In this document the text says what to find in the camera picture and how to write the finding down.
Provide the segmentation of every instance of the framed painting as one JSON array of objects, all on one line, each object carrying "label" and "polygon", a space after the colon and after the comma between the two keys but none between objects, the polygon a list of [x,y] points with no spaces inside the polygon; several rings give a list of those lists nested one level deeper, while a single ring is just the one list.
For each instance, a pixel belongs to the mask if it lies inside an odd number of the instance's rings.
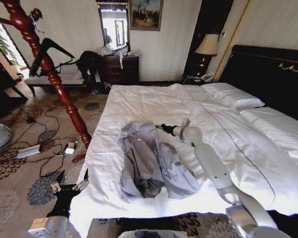
[{"label": "framed painting", "polygon": [[131,30],[160,31],[163,0],[130,0]]}]

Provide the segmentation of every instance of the mirror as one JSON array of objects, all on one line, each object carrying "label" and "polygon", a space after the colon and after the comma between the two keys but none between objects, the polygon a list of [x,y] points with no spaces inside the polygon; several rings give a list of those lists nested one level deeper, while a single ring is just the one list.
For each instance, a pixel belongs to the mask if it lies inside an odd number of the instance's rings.
[{"label": "mirror", "polygon": [[111,50],[126,46],[129,42],[128,1],[98,1],[97,7],[104,45]]}]

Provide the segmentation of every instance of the white bedsheet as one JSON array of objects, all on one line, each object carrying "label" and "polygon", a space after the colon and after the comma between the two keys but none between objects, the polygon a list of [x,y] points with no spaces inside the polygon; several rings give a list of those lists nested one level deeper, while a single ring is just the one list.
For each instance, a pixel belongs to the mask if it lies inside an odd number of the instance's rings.
[{"label": "white bedsheet", "polygon": [[168,198],[165,188],[156,198],[122,196],[119,180],[124,154],[117,145],[120,129],[132,120],[180,125],[189,118],[198,126],[230,172],[234,183],[265,209],[298,213],[298,167],[238,112],[215,101],[198,86],[117,86],[89,145],[78,180],[89,172],[89,186],[72,201],[70,221],[86,237],[93,218],[156,218],[187,212],[224,213],[229,206],[217,194],[195,159],[193,148],[162,131],[159,138],[175,146],[181,163],[202,184],[188,198]]}]

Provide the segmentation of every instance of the patterned carpet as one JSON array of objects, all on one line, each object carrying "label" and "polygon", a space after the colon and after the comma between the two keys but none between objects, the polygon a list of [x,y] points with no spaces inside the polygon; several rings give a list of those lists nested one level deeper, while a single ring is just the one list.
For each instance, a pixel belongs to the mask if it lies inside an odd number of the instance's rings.
[{"label": "patterned carpet", "polygon": [[[84,146],[74,130],[61,144],[65,146],[78,140],[75,153],[66,155],[63,166],[55,172],[62,165],[63,157],[52,157],[52,151],[60,151],[60,146],[54,147],[73,129],[72,122],[53,90],[38,88],[36,97],[33,97],[22,83],[19,87],[22,92],[27,91],[29,100],[0,119],[14,134],[13,139],[0,150],[0,238],[30,237],[26,231],[32,221],[45,217],[55,204],[56,199],[50,183],[62,170],[65,170],[66,174],[63,183],[76,183],[83,161],[74,164],[72,159],[85,153]],[[89,133],[93,135],[107,95],[93,96],[74,89],[70,90],[70,94],[81,116],[84,119],[89,116],[86,125]],[[36,122],[27,123],[28,117],[34,118]],[[38,143],[41,144],[40,154],[24,159],[14,158],[18,150]],[[41,166],[41,175],[45,176],[42,178],[39,177]],[[88,237],[116,238],[123,231],[135,229],[186,231],[188,235],[197,238],[238,237],[225,215],[211,213],[190,213],[161,219],[94,219]],[[79,237],[71,224],[68,225],[66,237]]]}]

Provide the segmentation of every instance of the table lamp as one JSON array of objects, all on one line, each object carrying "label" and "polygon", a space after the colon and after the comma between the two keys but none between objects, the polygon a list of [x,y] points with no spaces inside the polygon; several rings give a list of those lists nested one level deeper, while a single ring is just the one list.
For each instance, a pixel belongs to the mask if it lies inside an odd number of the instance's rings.
[{"label": "table lamp", "polygon": [[198,63],[198,72],[196,73],[197,76],[202,76],[206,72],[211,58],[217,55],[218,39],[218,34],[206,34],[202,43],[195,51],[197,54],[204,55],[201,61]]}]

